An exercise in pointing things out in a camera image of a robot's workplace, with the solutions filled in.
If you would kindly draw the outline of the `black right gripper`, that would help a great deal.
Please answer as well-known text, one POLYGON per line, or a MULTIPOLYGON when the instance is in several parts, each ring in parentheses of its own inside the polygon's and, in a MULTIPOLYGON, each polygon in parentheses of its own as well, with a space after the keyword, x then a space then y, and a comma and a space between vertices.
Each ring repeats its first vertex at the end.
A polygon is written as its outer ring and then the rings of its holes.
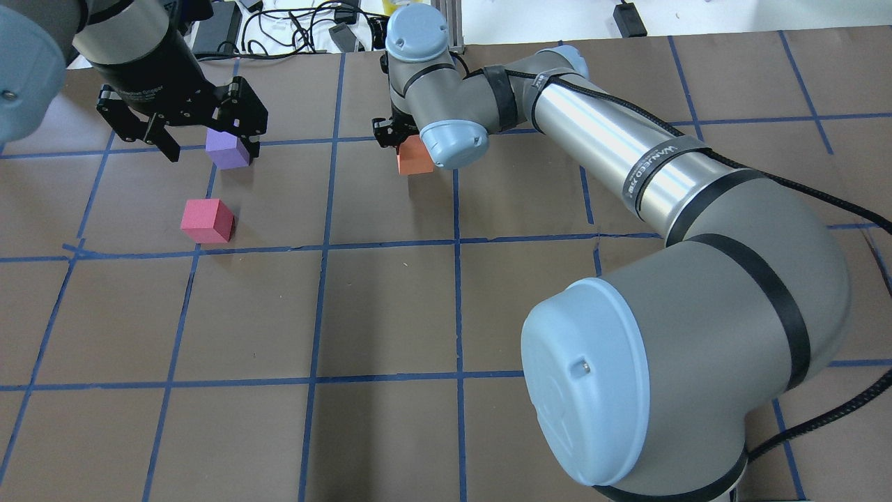
POLYGON ((373 136, 380 147, 399 147, 409 137, 420 133, 413 117, 392 115, 391 118, 376 117, 372 120, 373 136))

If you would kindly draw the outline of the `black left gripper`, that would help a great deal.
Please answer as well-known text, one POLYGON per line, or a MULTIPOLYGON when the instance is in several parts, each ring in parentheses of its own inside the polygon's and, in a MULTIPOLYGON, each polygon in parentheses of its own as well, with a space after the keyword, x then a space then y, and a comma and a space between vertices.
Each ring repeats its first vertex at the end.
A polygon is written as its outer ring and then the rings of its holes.
POLYGON ((125 61, 93 55, 91 64, 105 80, 96 110, 121 140, 155 146, 178 162, 180 146, 167 127, 201 125, 236 137, 249 162, 259 157, 268 109, 245 77, 209 82, 178 29, 160 32, 125 61))

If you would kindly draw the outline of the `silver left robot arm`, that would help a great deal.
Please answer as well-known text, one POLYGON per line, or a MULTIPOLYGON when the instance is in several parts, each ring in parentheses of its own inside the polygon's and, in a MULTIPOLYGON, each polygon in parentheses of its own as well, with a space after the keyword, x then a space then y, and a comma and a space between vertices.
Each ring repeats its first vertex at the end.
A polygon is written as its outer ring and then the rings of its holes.
POLYGON ((175 162, 169 128, 203 126, 233 135, 252 161, 267 108, 243 77, 207 80, 184 38, 189 24, 212 16, 210 1, 3 1, 2 142, 39 128, 77 53, 105 81, 96 108, 121 140, 175 162))

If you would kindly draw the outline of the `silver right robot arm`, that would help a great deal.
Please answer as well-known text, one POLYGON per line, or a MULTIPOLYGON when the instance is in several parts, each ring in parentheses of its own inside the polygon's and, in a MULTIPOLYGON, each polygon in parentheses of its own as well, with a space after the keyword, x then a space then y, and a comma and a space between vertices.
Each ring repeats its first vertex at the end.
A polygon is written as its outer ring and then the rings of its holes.
POLYGON ((389 19, 381 65, 392 118, 381 146, 420 137, 437 168, 480 159, 489 137, 532 124, 653 227, 665 247, 584 277, 523 322, 523 377, 571 479, 612 501, 723 501, 771 449, 865 406, 856 397, 757 447, 746 414, 822 371, 850 318, 845 255, 800 200, 879 214, 719 155, 590 82, 571 45, 461 76, 430 4, 389 19))

